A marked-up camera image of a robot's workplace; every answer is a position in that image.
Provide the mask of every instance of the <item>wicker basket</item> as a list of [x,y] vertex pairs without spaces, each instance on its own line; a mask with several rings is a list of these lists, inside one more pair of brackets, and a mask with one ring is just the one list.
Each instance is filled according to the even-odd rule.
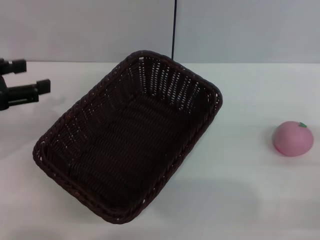
[[33,158],[96,215],[124,224],[159,194],[221,106],[210,82],[138,51],[58,119]]

